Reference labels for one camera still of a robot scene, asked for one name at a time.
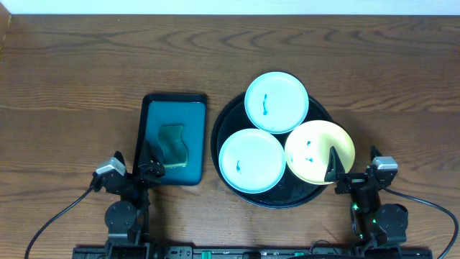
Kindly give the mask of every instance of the plate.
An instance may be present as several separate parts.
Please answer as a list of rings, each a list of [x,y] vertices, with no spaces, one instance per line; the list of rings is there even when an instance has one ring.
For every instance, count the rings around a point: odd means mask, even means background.
[[[225,140],[218,157],[222,176],[247,194],[270,190],[286,168],[281,143],[261,129],[242,129]]]
[[[330,184],[324,176],[329,163],[329,150],[334,146],[348,173],[354,162],[354,145],[346,131],[332,122],[315,120],[296,127],[285,144],[289,169],[300,179],[312,184]]]
[[[295,76],[270,72],[249,85],[244,108],[256,127],[272,134],[282,134],[303,122],[308,102],[307,91]]]

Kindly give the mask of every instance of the sponge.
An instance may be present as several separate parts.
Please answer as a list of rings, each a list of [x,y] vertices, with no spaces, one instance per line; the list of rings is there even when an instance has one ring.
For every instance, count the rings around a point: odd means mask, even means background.
[[[163,165],[165,168],[187,165],[187,148],[182,142],[183,129],[183,125],[161,126],[158,132],[158,144],[163,151]]]

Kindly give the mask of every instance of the wood grain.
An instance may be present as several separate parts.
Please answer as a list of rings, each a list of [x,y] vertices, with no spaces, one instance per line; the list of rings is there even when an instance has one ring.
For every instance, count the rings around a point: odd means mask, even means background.
[[[332,186],[304,206],[267,210],[235,196],[214,169],[213,122],[267,71],[296,75],[350,132],[356,171],[377,145],[400,164],[394,190],[460,215],[459,34],[457,17],[15,16],[0,62],[0,256],[23,257],[115,150],[132,168],[142,97],[152,92],[208,95],[203,180],[151,193],[154,236],[207,246],[350,241],[349,197]],[[409,209],[407,246],[441,253],[453,232],[446,215],[381,197]],[[32,257],[104,244],[116,200],[90,194]]]
[[[8,10],[6,10],[5,6],[0,3],[0,55],[3,42],[5,41],[6,30],[8,29],[10,17],[11,15]]]

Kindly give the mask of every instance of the yellow plate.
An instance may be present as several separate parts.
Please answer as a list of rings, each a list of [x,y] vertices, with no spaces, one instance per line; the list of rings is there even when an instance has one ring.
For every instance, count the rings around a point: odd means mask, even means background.
[[[312,184],[330,184],[324,176],[328,167],[329,150],[334,146],[348,173],[354,162],[354,145],[348,133],[337,124],[310,121],[295,128],[287,137],[286,162],[300,179]]]

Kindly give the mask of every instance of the round black tray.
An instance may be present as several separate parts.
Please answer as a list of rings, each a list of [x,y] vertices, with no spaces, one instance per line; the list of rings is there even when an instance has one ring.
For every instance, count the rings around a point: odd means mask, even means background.
[[[239,130],[256,128],[246,115],[244,109],[244,95],[240,94],[234,100],[230,101],[224,110],[217,117],[211,135],[211,155],[214,166],[222,181],[229,187],[237,196],[242,199],[266,208],[290,208],[300,206],[311,201],[319,195],[327,185],[315,185],[300,180],[286,165],[285,173],[280,182],[268,191],[260,194],[246,194],[231,187],[222,176],[219,168],[219,152],[225,140]],[[308,107],[307,117],[303,122],[311,120],[326,120],[332,122],[329,113],[319,104],[313,97],[309,96],[310,106]],[[281,145],[284,147],[289,133],[274,135]]]

